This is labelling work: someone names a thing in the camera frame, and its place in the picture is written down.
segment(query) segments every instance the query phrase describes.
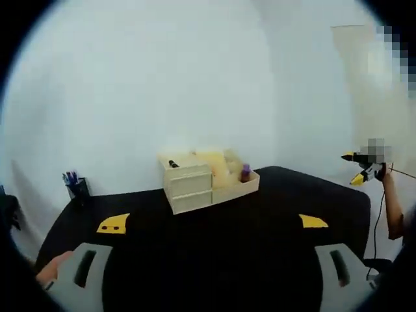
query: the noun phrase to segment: hand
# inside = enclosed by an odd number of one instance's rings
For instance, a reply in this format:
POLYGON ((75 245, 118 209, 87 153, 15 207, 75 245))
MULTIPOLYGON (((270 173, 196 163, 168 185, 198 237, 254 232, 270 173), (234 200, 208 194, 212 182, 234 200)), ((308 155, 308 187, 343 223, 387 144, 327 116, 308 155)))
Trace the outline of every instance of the hand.
POLYGON ((71 257, 72 252, 65 252, 51 260, 40 272, 36 275, 36 279, 42 285, 46 285, 50 280, 56 280, 58 278, 58 267, 62 262, 71 257))

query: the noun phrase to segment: white wall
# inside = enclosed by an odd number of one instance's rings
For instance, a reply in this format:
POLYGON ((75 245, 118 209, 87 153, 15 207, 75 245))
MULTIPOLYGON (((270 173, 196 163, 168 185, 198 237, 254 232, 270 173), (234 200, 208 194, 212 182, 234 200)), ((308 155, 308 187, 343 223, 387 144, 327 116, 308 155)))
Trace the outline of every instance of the white wall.
MULTIPOLYGON (((354 0, 253 0, 270 47, 278 97, 279 165, 348 186, 360 171, 340 156, 358 150, 354 144, 352 99, 332 28, 374 24, 354 0)), ((395 175, 407 209, 416 202, 414 180, 395 175)), ((366 257, 373 257, 373 229, 382 186, 371 181, 357 188, 371 200, 371 225, 366 257)), ((394 258, 401 240, 387 238, 385 209, 377 228, 378 257, 394 258)))
MULTIPOLYGON (((353 0, 68 1, 22 49, 5 98, 6 189, 40 245, 68 202, 60 173, 92 194, 161 186, 169 147, 231 146, 348 185, 354 119, 331 27, 372 19, 353 0)), ((414 182, 397 177, 404 207, 414 182)), ((364 190, 374 226, 382 196, 364 190)), ((378 256, 392 258, 385 213, 378 256)), ((372 228, 366 251, 372 257, 372 228)))
POLYGON ((169 147, 275 161, 269 50, 249 0, 65 1, 27 40, 5 96, 5 181, 40 244, 68 202, 157 189, 169 147))

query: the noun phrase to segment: wooden organizer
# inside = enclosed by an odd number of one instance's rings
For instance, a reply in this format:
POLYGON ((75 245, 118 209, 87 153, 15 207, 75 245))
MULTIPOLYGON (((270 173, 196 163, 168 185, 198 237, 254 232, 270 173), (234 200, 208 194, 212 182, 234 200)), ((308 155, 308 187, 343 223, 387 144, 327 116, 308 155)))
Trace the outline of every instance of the wooden organizer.
MULTIPOLYGON (((224 151, 224 157, 242 167, 242 161, 231 149, 224 151)), ((213 188, 211 167, 191 153, 160 155, 159 161, 164 168, 163 189, 174 215, 233 200, 259 189, 260 176, 254 171, 250 172, 248 182, 213 188), (172 168, 169 160, 179 168, 172 168)))

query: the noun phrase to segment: black pen cup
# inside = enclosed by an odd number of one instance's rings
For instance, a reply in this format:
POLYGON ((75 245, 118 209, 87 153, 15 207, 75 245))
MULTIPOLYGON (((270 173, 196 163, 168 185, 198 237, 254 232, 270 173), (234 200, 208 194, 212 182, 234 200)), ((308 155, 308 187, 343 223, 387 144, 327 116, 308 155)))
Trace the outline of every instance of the black pen cup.
POLYGON ((88 191, 86 179, 84 177, 78 179, 78 184, 66 185, 66 188, 68 189, 71 200, 79 203, 81 206, 83 206, 90 197, 90 192, 88 191))

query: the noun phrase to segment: person's arm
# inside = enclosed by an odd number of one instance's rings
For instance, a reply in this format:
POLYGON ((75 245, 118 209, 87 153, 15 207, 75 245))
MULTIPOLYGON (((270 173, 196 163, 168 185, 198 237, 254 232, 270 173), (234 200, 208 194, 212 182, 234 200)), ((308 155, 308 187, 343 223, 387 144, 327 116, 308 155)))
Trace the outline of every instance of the person's arm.
POLYGON ((398 239, 403 236, 403 212, 398 202, 395 182, 389 172, 383 178, 383 187, 389 239, 398 239))

